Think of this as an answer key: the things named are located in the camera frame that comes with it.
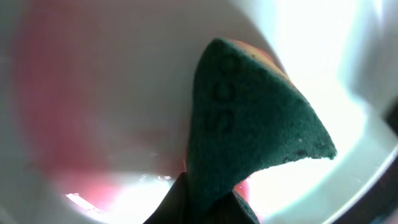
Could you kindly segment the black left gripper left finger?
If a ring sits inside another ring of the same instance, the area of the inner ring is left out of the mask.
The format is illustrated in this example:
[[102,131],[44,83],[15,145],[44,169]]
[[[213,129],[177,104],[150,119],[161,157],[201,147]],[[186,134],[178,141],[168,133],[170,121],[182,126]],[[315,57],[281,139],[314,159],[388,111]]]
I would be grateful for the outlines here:
[[187,224],[187,173],[182,172],[144,224]]

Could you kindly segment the mint plate with red streak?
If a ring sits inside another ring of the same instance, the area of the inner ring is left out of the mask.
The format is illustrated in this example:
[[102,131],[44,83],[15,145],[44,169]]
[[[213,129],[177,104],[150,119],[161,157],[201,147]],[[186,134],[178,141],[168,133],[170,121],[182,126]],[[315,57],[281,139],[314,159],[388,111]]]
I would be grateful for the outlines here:
[[397,156],[396,1],[2,1],[1,222],[144,222],[184,169],[215,37],[271,54],[338,151],[253,174],[259,220],[351,208]]

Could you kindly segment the green sponge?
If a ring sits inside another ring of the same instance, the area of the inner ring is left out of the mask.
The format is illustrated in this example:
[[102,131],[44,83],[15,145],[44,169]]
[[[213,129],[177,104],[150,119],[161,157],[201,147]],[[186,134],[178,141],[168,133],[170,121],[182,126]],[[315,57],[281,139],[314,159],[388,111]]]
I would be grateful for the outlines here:
[[207,210],[257,171],[336,153],[291,82],[229,40],[209,43],[193,84],[188,188],[194,210]]

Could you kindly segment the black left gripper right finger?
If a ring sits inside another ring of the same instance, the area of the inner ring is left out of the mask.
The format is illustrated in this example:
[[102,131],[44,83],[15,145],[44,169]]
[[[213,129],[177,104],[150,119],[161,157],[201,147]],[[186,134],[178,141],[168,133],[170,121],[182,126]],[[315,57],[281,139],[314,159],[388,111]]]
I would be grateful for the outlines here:
[[251,207],[235,190],[214,204],[215,224],[259,224]]

